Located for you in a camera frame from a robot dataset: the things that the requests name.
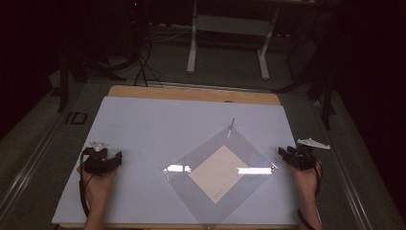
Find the light blue table mat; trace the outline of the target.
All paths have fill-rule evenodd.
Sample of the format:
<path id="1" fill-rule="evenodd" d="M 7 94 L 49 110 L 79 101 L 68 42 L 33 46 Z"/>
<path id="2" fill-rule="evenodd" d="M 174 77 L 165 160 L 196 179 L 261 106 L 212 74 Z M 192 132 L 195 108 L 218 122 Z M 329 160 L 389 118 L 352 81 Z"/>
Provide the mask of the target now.
<path id="1" fill-rule="evenodd" d="M 121 152 L 110 225 L 298 224 L 278 154 L 294 139 L 280 105 L 106 97 L 89 141 Z"/>

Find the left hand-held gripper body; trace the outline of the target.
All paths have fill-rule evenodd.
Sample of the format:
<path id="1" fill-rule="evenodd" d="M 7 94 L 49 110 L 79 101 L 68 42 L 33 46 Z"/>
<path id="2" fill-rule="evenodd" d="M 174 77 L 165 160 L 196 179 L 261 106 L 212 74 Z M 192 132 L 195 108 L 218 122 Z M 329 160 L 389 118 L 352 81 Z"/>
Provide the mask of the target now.
<path id="1" fill-rule="evenodd" d="M 108 158 L 108 142 L 98 142 L 91 140 L 89 142 L 90 146 L 88 148 L 93 148 L 95 150 L 95 156 L 91 157 L 87 155 L 85 160 L 84 170 L 87 173 L 92 173 L 97 176 L 103 176 L 104 174 L 111 173 L 118 167 L 114 167 L 110 163 Z"/>

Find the person's right hand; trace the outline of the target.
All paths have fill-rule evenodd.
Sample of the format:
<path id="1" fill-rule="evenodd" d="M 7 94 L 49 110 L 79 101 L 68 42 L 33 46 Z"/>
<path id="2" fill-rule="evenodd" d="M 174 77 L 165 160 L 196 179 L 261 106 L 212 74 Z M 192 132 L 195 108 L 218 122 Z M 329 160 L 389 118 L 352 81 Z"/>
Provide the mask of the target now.
<path id="1" fill-rule="evenodd" d="M 320 192 L 320 185 L 323 179 L 323 166 L 320 161 L 316 162 L 314 168 L 301 171 L 292 166 L 288 169 L 292 172 L 300 201 L 314 203 Z"/>

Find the wooden table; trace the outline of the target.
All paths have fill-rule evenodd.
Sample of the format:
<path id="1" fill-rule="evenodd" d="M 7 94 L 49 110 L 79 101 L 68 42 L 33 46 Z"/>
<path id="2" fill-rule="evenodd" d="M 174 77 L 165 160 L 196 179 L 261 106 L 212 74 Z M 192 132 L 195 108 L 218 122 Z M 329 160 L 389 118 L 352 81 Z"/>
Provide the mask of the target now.
<path id="1" fill-rule="evenodd" d="M 241 119 L 253 140 L 263 109 L 277 109 L 274 94 L 115 85 L 101 102 L 89 135 L 124 155 L 106 224 L 113 229 L 202 228 L 162 176 L 163 163 L 196 146 L 205 131 Z"/>

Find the clear plastic bag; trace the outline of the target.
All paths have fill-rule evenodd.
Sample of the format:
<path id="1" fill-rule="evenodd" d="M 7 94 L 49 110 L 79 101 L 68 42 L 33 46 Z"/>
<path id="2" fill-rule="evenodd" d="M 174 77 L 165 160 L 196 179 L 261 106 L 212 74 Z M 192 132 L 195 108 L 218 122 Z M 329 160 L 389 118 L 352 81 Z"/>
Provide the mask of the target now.
<path id="1" fill-rule="evenodd" d="M 239 168 L 243 177 L 219 201 L 213 204 L 192 181 L 189 174 L 221 146 L 228 147 L 247 168 Z M 194 149 L 163 168 L 168 183 L 177 193 L 196 221 L 202 225 L 218 225 L 230 216 L 257 188 L 278 169 L 232 124 L 213 126 L 205 131 Z"/>

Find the black floor bracket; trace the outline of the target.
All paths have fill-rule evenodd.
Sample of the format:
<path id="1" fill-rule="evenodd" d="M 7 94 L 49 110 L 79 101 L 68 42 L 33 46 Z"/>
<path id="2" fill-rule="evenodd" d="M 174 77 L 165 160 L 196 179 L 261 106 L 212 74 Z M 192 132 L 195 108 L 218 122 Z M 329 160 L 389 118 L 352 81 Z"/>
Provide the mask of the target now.
<path id="1" fill-rule="evenodd" d="M 84 125 L 88 115 L 82 112 L 70 112 L 65 120 L 65 125 Z"/>

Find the person's left hand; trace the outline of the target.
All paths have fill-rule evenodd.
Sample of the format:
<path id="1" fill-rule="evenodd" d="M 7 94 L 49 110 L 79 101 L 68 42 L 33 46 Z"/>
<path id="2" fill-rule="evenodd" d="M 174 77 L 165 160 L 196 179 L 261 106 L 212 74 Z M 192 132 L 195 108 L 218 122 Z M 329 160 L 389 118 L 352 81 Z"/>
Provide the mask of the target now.
<path id="1" fill-rule="evenodd" d="M 90 210 L 94 212 L 105 209 L 109 203 L 118 170 L 115 169 L 106 175 L 97 176 L 86 172 L 83 167 L 84 164 L 81 164 L 77 171 L 80 173 L 80 178 L 83 179 L 84 196 Z"/>

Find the white metal desk frame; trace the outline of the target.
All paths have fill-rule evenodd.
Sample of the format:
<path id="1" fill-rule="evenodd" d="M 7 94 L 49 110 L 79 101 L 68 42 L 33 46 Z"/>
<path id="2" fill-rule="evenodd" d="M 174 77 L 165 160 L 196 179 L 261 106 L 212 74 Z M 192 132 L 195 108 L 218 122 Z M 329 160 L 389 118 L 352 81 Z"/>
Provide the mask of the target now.
<path id="1" fill-rule="evenodd" d="M 199 14 L 197 12 L 197 6 L 198 0 L 192 0 L 192 40 L 187 64 L 187 73 L 194 73 L 197 51 L 196 36 L 198 31 L 236 35 L 257 35 L 264 38 L 263 45 L 257 50 L 261 77 L 264 81 L 269 81 L 270 74 L 265 55 L 275 30 L 276 22 L 280 14 L 280 8 L 275 8 L 273 10 L 270 21 L 263 21 Z"/>

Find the metal rail behind table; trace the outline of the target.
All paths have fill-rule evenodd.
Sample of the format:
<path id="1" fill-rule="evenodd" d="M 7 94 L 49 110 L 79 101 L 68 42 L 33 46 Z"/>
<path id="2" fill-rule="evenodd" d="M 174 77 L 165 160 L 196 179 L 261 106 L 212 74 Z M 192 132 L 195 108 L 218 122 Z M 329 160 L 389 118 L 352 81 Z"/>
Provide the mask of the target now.
<path id="1" fill-rule="evenodd" d="M 201 90 L 214 90 L 214 91 L 249 92 L 249 93 L 269 93 L 269 94 L 272 93 L 272 91 L 270 89 L 251 89 L 251 88 L 209 86 L 209 85 L 200 85 L 200 84 L 156 82 L 156 81 L 148 81 L 146 84 L 143 83 L 143 84 L 139 84 L 138 86 L 159 87 L 159 88 L 179 88 L 179 89 L 180 88 L 182 88 L 182 89 L 201 89 Z"/>

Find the metal floor rail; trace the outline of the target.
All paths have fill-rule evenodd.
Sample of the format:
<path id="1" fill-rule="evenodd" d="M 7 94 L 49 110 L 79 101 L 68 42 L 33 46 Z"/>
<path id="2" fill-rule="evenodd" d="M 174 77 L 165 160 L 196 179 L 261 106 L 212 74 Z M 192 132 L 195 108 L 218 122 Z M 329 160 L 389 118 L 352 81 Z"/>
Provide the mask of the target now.
<path id="1" fill-rule="evenodd" d="M 372 230 L 371 222 L 365 212 L 360 196 L 354 187 L 353 180 L 350 176 L 347 166 L 343 159 L 343 153 L 338 149 L 337 143 L 334 141 L 331 130 L 327 128 L 322 120 L 322 106 L 319 101 L 311 101 L 311 108 L 315 114 L 318 125 L 323 131 L 327 142 L 331 146 L 331 157 L 334 160 L 336 174 L 340 180 L 341 188 L 346 196 L 348 205 L 351 208 L 352 215 L 356 221 L 358 230 Z"/>
<path id="2" fill-rule="evenodd" d="M 59 98 L 46 96 L 0 141 L 0 223 L 11 212 L 55 133 Z"/>

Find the black metal stand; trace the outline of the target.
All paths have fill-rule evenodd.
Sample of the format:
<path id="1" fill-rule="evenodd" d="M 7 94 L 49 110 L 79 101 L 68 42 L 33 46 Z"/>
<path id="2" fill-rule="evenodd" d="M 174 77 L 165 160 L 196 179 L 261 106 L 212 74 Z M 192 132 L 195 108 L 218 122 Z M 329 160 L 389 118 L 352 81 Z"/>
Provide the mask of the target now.
<path id="1" fill-rule="evenodd" d="M 112 71 L 98 64 L 96 61 L 78 51 L 72 44 L 65 39 L 59 42 L 60 59 L 59 59 L 59 108 L 58 112 L 62 112 L 69 102 L 69 74 L 72 74 L 74 79 L 79 82 L 86 82 L 87 75 L 84 66 L 96 70 L 104 77 L 113 81 L 123 81 Z"/>
<path id="2" fill-rule="evenodd" d="M 322 100 L 321 120 L 327 130 L 330 130 L 332 88 L 336 77 L 333 60 L 326 54 L 330 19 L 328 12 L 313 12 L 308 16 L 292 36 L 293 48 L 287 57 L 293 81 L 273 89 L 275 93 L 287 93 L 308 84 L 307 97 L 314 102 Z"/>

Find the paper picture card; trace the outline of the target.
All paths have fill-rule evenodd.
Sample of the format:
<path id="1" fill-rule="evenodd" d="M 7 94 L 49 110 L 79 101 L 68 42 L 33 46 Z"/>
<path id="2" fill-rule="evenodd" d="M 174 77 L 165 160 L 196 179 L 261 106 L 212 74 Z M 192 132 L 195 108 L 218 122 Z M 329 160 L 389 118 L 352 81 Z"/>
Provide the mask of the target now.
<path id="1" fill-rule="evenodd" d="M 223 145 L 192 170 L 189 177 L 213 204 L 217 204 L 243 177 L 238 169 L 247 167 L 247 164 Z"/>

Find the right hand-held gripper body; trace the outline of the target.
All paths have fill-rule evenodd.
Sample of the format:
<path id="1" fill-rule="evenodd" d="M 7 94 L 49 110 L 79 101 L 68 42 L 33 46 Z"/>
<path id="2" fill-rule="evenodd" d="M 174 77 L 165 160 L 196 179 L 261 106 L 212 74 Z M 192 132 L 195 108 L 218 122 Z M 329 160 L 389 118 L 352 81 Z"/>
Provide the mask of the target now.
<path id="1" fill-rule="evenodd" d="M 309 170 L 315 167 L 317 157 L 312 154 L 314 148 L 329 150 L 330 145 L 322 144 L 318 141 L 315 141 L 311 138 L 308 139 L 299 139 L 297 141 L 297 147 L 295 148 L 298 153 L 291 154 L 286 162 L 299 170 Z"/>

